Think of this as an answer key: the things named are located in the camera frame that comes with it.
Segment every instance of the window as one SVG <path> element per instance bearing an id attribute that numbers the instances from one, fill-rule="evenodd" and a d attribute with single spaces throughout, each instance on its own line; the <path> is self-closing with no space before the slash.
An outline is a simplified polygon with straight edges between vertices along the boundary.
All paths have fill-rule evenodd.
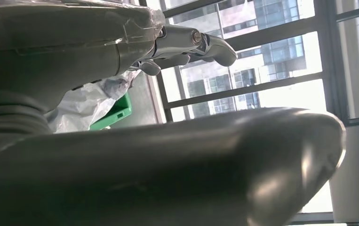
<path id="1" fill-rule="evenodd" d="M 240 24 L 235 24 L 232 26 L 224 27 L 223 32 L 226 34 L 226 33 L 234 32 L 234 31 L 246 29 L 246 28 L 252 27 L 252 26 L 256 26 L 256 20 L 245 21 Z"/>
<path id="2" fill-rule="evenodd" d="M 165 0 L 167 8 L 187 2 L 190 1 Z M 313 0 L 300 0 L 300 4 L 297 3 L 296 0 L 226 0 L 176 15 L 168 20 L 170 24 L 193 27 L 201 32 L 222 29 L 223 37 L 227 39 L 314 16 Z"/>
<path id="3" fill-rule="evenodd" d="M 301 56 L 297 54 L 297 49 L 295 48 L 295 56 L 291 57 L 290 46 L 292 45 L 289 45 L 289 43 L 299 43 L 297 45 L 302 47 Z M 240 85 L 240 82 L 235 82 L 238 74 L 242 76 L 242 87 L 245 87 L 303 76 L 322 70 L 316 32 L 246 49 L 238 52 L 238 55 L 238 60 L 229 68 L 223 67 L 216 62 L 209 63 L 200 60 L 199 62 L 178 67 L 179 75 L 176 75 L 174 70 L 163 70 L 163 79 L 174 83 L 166 84 L 164 81 L 169 101 L 237 89 L 238 85 Z M 223 81 L 221 79 L 222 75 L 227 75 L 225 83 L 220 82 Z M 177 83 L 177 77 L 180 79 L 180 84 Z M 188 83 L 209 80 L 216 80 L 217 84 L 220 82 L 221 86 L 210 86 L 206 82 L 202 86 L 203 90 L 201 92 L 195 92 L 188 88 Z M 179 89 L 177 87 L 179 86 L 183 86 L 183 97 L 178 95 Z"/>
<path id="4" fill-rule="evenodd" d="M 298 107 L 320 111 L 326 110 L 322 80 L 302 82 L 290 86 L 248 93 L 236 96 L 235 98 L 228 97 L 204 102 L 202 103 L 204 109 L 200 109 L 200 104 L 201 103 L 196 104 L 196 106 L 189 105 L 181 108 L 188 108 L 190 112 L 194 112 L 196 108 L 198 114 L 191 114 L 192 119 L 218 113 L 211 111 L 209 105 L 221 107 L 221 112 L 261 107 Z M 183 117 L 178 114 L 173 114 L 173 118 L 174 121 L 181 121 Z"/>
<path id="5" fill-rule="evenodd" d="M 245 0 L 227 0 L 224 2 L 220 2 L 218 4 L 218 6 L 219 6 L 219 10 L 224 10 L 224 9 L 231 8 L 234 6 L 242 5 L 244 3 L 245 3 Z"/>
<path id="6" fill-rule="evenodd" d="M 202 17 L 202 16 L 212 14 L 215 12 L 216 12 L 216 9 L 215 9 L 214 5 L 210 5 L 210 6 L 206 6 L 204 8 L 198 8 L 198 9 L 186 12 L 186 13 L 182 13 L 182 14 L 174 16 L 172 18 L 174 20 L 174 23 L 178 24 L 181 22 L 193 20 L 195 18 Z"/>
<path id="7" fill-rule="evenodd" d="M 189 0 L 162 1 L 179 4 L 179 2 Z M 348 12 L 357 9 L 359 8 L 358 2 L 336 1 L 337 11 Z M 332 20 L 331 22 L 334 23 L 333 18 L 341 17 L 341 15 L 327 15 L 333 9 L 332 1 L 226 0 L 212 5 L 214 8 L 204 7 L 193 13 L 191 13 L 192 11 L 184 13 L 182 19 L 170 18 L 170 24 L 194 27 L 202 32 L 220 35 L 225 39 L 242 36 L 245 37 L 244 42 L 248 41 L 248 33 L 254 33 L 249 37 L 255 38 L 254 35 L 258 36 L 258 34 L 264 33 L 259 30 L 290 22 L 292 23 L 284 27 L 286 27 L 286 31 L 297 36 L 279 40 L 277 38 L 279 35 L 272 32 L 273 39 L 277 41 L 271 43 L 257 41 L 252 48 L 242 50 L 237 47 L 235 49 L 239 58 L 229 68 L 214 62 L 208 63 L 200 60 L 177 67 L 175 70 L 165 69 L 162 74 L 168 97 L 168 107 L 165 108 L 167 114 L 171 112 L 174 121 L 181 121 L 261 107 L 288 106 L 325 110 L 325 97 L 336 101 L 337 97 L 332 96 L 331 93 L 339 93 L 348 99 L 350 118 L 359 118 L 359 107 L 357 107 L 359 106 L 359 19 L 339 23 L 341 39 L 335 40 L 336 37 L 330 37 L 333 32 L 332 27 L 328 28 L 326 24 L 316 24 L 316 18 L 298 21 L 315 16 L 314 3 L 319 6 L 317 11 L 325 11 L 325 13 L 319 14 L 325 17 L 324 19 Z M 330 91 L 326 95 L 324 94 L 323 83 L 332 79 L 322 81 L 321 78 L 335 76 L 333 80 L 336 80 L 343 75 L 338 75 L 338 71 L 341 69 L 331 70 L 330 67 L 328 67 L 329 69 L 324 68 L 325 71 L 319 73 L 322 71 L 320 48 L 327 48 L 323 53 L 325 60 L 328 61 L 325 62 L 325 65 L 334 64 L 332 56 L 337 56 L 334 52 L 335 48 L 328 47 L 326 44 L 320 47 L 318 33 L 304 34 L 299 29 L 301 24 L 306 24 L 311 31 L 327 30 L 328 37 L 325 34 L 325 38 L 333 38 L 331 43 L 336 41 L 341 43 L 343 58 L 336 57 L 336 60 L 342 58 L 344 62 L 347 83 L 347 87 L 344 89 L 346 91 L 335 90 L 335 92 Z M 239 44 L 241 39 L 230 40 L 237 43 L 237 46 L 242 46 Z M 184 94 L 178 95 L 178 90 L 183 90 Z M 330 196 L 330 189 L 326 183 L 301 212 L 331 212 Z M 327 226 L 345 225 L 328 224 Z"/>

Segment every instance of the plastic wrap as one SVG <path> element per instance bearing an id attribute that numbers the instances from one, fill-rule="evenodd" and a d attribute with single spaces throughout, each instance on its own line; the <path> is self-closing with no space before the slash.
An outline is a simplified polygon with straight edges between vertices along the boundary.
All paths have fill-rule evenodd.
<path id="1" fill-rule="evenodd" d="M 0 50 L 100 46 L 155 40 L 160 10 L 101 0 L 0 0 Z"/>
<path id="2" fill-rule="evenodd" d="M 59 106 L 46 115 L 49 127 L 55 133 L 89 130 L 94 122 L 105 116 L 114 103 L 124 96 L 139 73 L 140 70 L 126 71 L 67 92 Z"/>

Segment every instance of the window frame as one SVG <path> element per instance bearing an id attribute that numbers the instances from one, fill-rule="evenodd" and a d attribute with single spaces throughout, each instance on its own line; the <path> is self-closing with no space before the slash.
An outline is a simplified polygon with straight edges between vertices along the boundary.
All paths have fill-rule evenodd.
<path id="1" fill-rule="evenodd" d="M 188 4 L 171 8 L 167 10 L 164 7 L 164 0 L 162 2 L 163 13 L 166 18 L 191 11 L 196 8 L 204 7 L 207 5 L 216 4 L 221 0 L 196 0 Z M 223 92 L 207 94 L 199 97 L 192 97 L 182 99 L 179 101 L 168 102 L 167 95 L 164 88 L 164 83 L 161 73 L 157 76 L 157 81 L 161 93 L 161 100 L 164 107 L 164 112 L 167 121 L 172 120 L 171 109 L 176 107 L 184 107 L 188 105 L 203 103 L 207 101 L 214 101 L 227 97 L 234 97 L 246 94 L 255 93 L 262 90 L 273 89 L 283 86 L 288 86 L 300 82 L 312 81 L 322 79 L 327 110 L 345 124 L 345 126 L 359 125 L 359 118 L 348 118 L 348 103 L 347 92 L 345 90 L 345 77 L 343 67 L 343 57 L 340 46 L 340 36 L 337 29 L 337 23 L 345 20 L 359 17 L 359 9 L 343 12 L 337 14 L 335 1 L 314 0 L 315 16 L 305 19 L 299 19 L 297 16 L 291 18 L 291 22 L 268 27 L 252 33 L 243 34 L 240 36 L 226 39 L 226 41 L 234 48 L 235 51 L 240 51 L 263 44 L 272 43 L 278 40 L 284 40 L 296 36 L 300 36 L 310 32 L 317 32 L 319 39 L 319 48 L 322 62 L 322 72 L 304 75 L 300 77 L 287 78 L 277 81 L 271 81 L 263 84 L 258 84 L 250 87 L 242 87 L 239 89 L 232 89 Z M 177 76 L 181 77 L 179 67 L 176 67 L 178 72 Z M 332 212 L 325 213 L 299 213 L 291 219 L 289 225 L 303 225 L 303 224 L 332 224 L 334 217 Z"/>

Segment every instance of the building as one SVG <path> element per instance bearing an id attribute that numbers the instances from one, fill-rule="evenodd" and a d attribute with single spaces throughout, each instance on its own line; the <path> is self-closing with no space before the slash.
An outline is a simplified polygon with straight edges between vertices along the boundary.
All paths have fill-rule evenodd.
<path id="1" fill-rule="evenodd" d="M 168 8 L 187 2 L 165 1 Z M 311 8 L 308 11 L 307 7 L 311 6 L 305 5 L 303 0 L 229 0 L 174 16 L 169 22 L 227 39 L 309 17 Z M 315 39 L 312 41 L 318 46 L 317 37 L 302 35 L 239 51 L 239 60 L 229 68 L 215 62 L 189 63 L 180 70 L 186 98 L 311 73 L 307 69 L 315 69 L 316 66 L 308 67 L 305 51 L 305 41 L 310 45 L 311 38 Z M 310 58 L 318 58 L 315 64 L 320 64 L 319 52 L 310 52 L 309 55 Z M 249 93 L 199 103 L 185 109 L 189 111 L 185 114 L 197 118 L 276 103 L 272 98 L 264 96 L 264 93 Z"/>

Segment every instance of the building window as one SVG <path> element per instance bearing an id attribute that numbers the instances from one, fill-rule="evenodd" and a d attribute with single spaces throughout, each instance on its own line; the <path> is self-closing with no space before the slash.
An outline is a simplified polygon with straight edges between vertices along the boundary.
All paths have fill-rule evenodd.
<path id="1" fill-rule="evenodd" d="M 263 58 L 266 64 L 278 63 L 304 56 L 301 36 L 280 40 L 262 45 Z"/>
<path id="2" fill-rule="evenodd" d="M 202 17 L 205 16 L 207 14 L 211 14 L 211 13 L 215 13 L 216 12 L 216 8 L 214 5 L 209 5 L 203 8 L 198 8 L 186 13 L 182 13 L 179 14 L 177 16 L 173 16 L 173 20 L 175 24 L 184 22 L 184 21 L 188 21 L 188 20 L 192 20 L 195 19 L 197 17 Z"/>
<path id="3" fill-rule="evenodd" d="M 245 29 L 248 27 L 256 26 L 256 25 L 257 25 L 257 21 L 254 19 L 254 20 L 249 20 L 249 21 L 245 21 L 245 22 L 242 22 L 239 24 L 234 24 L 231 26 L 224 27 L 222 30 L 225 34 L 227 34 L 227 33 L 239 31 L 239 30 L 242 30 L 242 29 Z"/>
<path id="4" fill-rule="evenodd" d="M 227 74 L 208 79 L 208 84 L 211 93 L 217 93 L 231 89 L 229 75 Z"/>
<path id="5" fill-rule="evenodd" d="M 261 54 L 261 48 L 255 48 L 255 49 L 240 52 L 240 53 L 238 53 L 238 58 L 242 59 L 242 58 L 246 58 L 246 57 L 252 57 L 252 56 L 255 56 L 258 54 Z"/>
<path id="6" fill-rule="evenodd" d="M 267 68 L 270 81 L 286 79 L 290 77 L 289 71 L 286 67 L 286 62 L 268 65 Z"/>
<path id="7" fill-rule="evenodd" d="M 243 5 L 245 3 L 245 0 L 227 0 L 224 2 L 218 3 L 219 10 L 224 10 L 227 8 L 231 8 L 238 5 Z"/>

